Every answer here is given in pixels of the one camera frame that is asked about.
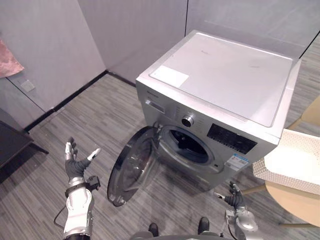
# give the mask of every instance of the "floor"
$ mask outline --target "floor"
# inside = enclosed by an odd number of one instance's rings
[[[303,57],[286,126],[292,123],[320,93],[320,38]],[[126,205],[116,208],[106,198],[113,164],[130,137],[145,125],[136,89],[106,75],[81,93],[59,112],[30,131],[35,141],[50,154],[30,149],[17,156],[0,171],[0,240],[61,239],[62,230],[53,219],[64,206],[68,179],[64,172],[64,145],[69,136],[76,139],[78,157],[86,157],[97,146],[99,156],[85,176],[97,175],[99,191],[93,192],[93,240],[125,240],[151,222],[160,234],[195,234],[201,216],[210,219],[210,230],[219,233],[228,206],[213,196],[200,192],[180,173],[161,167],[154,181],[139,190]],[[320,135],[320,130],[302,124],[298,131]],[[261,184],[251,168],[234,180],[246,189]],[[228,194],[227,184],[215,191]],[[278,223],[303,223],[281,208],[267,192],[246,197],[248,208],[256,217],[265,240],[318,240],[319,228],[280,228]],[[64,211],[57,219],[64,224]],[[227,230],[225,236],[230,238]]]

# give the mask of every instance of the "pink cloth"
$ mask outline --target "pink cloth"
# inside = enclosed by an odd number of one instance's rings
[[[9,77],[25,69],[0,39],[0,78]]]

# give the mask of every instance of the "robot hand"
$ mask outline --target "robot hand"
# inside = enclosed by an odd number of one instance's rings
[[[258,225],[255,222],[255,216],[247,210],[245,199],[234,182],[229,185],[232,196],[223,196],[217,192],[215,194],[219,199],[224,200],[234,210],[225,211],[225,221],[231,236],[236,240],[263,240],[260,237]],[[231,233],[230,224],[234,225],[235,236]]]
[[[99,178],[91,176],[84,179],[85,169],[100,152],[100,148],[93,151],[87,158],[76,161],[76,142],[71,137],[65,144],[65,172],[69,178],[69,188],[66,190],[66,207],[68,218],[66,220],[64,240],[89,240],[92,234],[92,208],[94,199],[91,191],[100,187]]]
[[[92,159],[94,159],[100,152],[100,148],[93,151],[87,158],[76,161],[78,150],[75,140],[70,137],[65,144],[65,172],[69,177],[69,181],[73,178],[83,178],[85,169],[89,166]]]

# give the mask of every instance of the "front-loading washing machine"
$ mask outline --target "front-loading washing machine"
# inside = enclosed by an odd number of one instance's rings
[[[199,31],[136,79],[147,126],[126,144],[107,196],[126,203],[159,162],[208,190],[279,143],[301,61]]]

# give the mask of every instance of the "washing machine door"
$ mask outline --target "washing machine door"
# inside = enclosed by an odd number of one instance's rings
[[[155,176],[159,166],[157,132],[158,129],[151,126],[140,129],[117,158],[107,187],[107,197],[116,207],[129,201]]]

